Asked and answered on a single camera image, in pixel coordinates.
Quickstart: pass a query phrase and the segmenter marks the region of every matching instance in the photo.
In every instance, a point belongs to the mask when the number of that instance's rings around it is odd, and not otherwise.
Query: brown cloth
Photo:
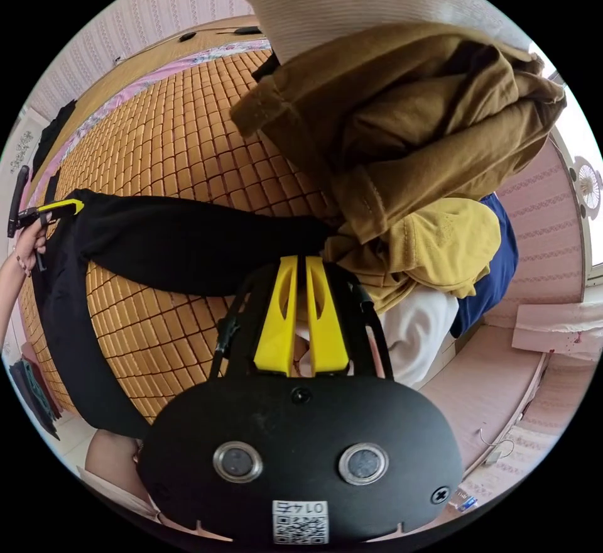
[[[542,66],[478,31],[382,25],[291,59],[231,118],[243,136],[261,130],[335,199],[347,224],[327,260],[349,254],[350,235],[401,256],[400,220],[444,197],[478,201],[540,151],[565,107]],[[392,287],[408,289],[398,277]],[[387,306],[400,299],[391,294]]]

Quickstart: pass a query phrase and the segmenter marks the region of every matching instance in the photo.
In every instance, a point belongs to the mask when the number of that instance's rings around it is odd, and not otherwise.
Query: yellow clip
[[[281,258],[254,363],[259,371],[291,376],[297,314],[297,256]]]
[[[79,201],[79,199],[63,199],[62,201],[55,201],[54,203],[49,203],[48,205],[42,205],[38,208],[38,212],[43,214],[45,212],[51,212],[56,209],[61,209],[62,207],[67,207],[68,205],[74,205],[75,209],[73,210],[73,216],[79,214],[82,209],[84,209],[84,204]]]
[[[321,258],[306,258],[306,288],[312,375],[344,371],[349,357]]]

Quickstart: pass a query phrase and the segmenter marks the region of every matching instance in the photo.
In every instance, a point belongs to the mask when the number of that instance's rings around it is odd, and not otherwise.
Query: pink wall
[[[111,71],[117,57],[196,25],[251,13],[245,0],[116,0],[67,43],[26,104],[51,120]]]
[[[519,304],[582,301],[582,235],[567,167],[549,140],[523,172],[498,190],[519,248],[519,266],[506,296],[485,316],[515,326]]]

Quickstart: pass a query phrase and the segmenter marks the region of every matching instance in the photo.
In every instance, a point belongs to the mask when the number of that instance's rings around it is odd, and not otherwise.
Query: dark blue clothing
[[[515,233],[503,205],[494,194],[484,197],[481,203],[488,206],[498,217],[501,246],[490,262],[490,274],[475,284],[475,295],[459,300],[459,311],[450,328],[450,335],[453,337],[465,333],[485,312],[503,299],[519,263]]]

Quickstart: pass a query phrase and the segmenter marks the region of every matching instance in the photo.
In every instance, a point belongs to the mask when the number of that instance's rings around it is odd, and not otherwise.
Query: human hand
[[[14,254],[17,261],[21,264],[26,274],[36,265],[36,251],[44,253],[46,251],[46,226],[50,221],[50,214],[45,216],[45,220],[38,218],[32,225],[24,228],[19,234],[17,243],[14,246]]]

